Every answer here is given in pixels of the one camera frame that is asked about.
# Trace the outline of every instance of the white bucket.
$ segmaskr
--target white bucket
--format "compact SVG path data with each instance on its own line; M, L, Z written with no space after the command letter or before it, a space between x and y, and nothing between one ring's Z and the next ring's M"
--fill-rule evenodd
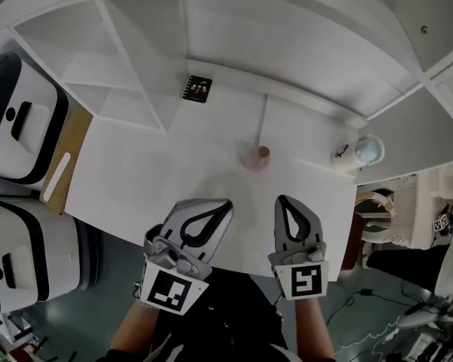
M363 151L359 148L360 142L365 142L366 140L371 140L374 143L376 150L376 157L371 159L369 162L362 161L359 159L362 157ZM378 162L381 162L384 158L384 144L380 138L373 136L371 134L361 137L355 141L349 141L348 143L343 143L339 145L333 152L331 156L332 167L336 171L348 172L358 167L364 167L368 165L374 165Z

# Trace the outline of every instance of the pink bottle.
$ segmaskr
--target pink bottle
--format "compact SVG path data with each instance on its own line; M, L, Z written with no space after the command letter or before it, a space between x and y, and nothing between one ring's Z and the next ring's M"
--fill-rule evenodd
M255 146L243 157L243 165L252 172L260 172L270 163L270 149L266 146Z

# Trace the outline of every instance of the human arm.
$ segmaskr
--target human arm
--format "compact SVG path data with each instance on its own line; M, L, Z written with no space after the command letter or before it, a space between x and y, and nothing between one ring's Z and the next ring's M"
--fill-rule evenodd
M128 354L148 354L159 310L145 308L138 301L129 309L111 342L111 350Z
M317 299L295 302L297 354L303 362L334 359L334 347Z

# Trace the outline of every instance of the gray floor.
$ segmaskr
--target gray floor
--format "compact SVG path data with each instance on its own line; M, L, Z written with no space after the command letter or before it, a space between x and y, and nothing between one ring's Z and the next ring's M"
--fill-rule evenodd
M48 341L39 352L44 359L55 356L68 361L74 351L74 362L90 362L104 355L108 344L134 301L132 285L140 278L143 267L141 248L108 234L102 234L103 256L100 280L94 288L74 291L50 302L38 303L24 314L34 326L34 333ZM254 281L274 302L279 289L273 278L254 276ZM414 301L401 295L401 281L376 270L355 270L348 278L330 283L328 295L321 299L322 311L327 319L349 295L362 288L373 289L378 295L408 304ZM417 287L408 286L412 293ZM294 306L280 301L277 307L284 315L283 333L291 350L295 350ZM331 321L329 331L336 351L342 345L359 341L367 333L381 333L387 323L396 321L406 307L385 302L372 296L355 296L352 306L342 309ZM408 334L400 333L392 342L378 351L391 352ZM337 355L337 362L349 362L361 351L361 362L378 362L380 355L371 355L370 349L377 340L368 339L361 345L353 345Z

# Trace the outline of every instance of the black sleeve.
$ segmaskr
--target black sleeve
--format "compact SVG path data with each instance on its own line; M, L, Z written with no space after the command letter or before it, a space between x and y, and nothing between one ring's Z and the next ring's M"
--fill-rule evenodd
M117 350L109 350L106 357L102 357L97 362L143 362L145 357L131 355Z

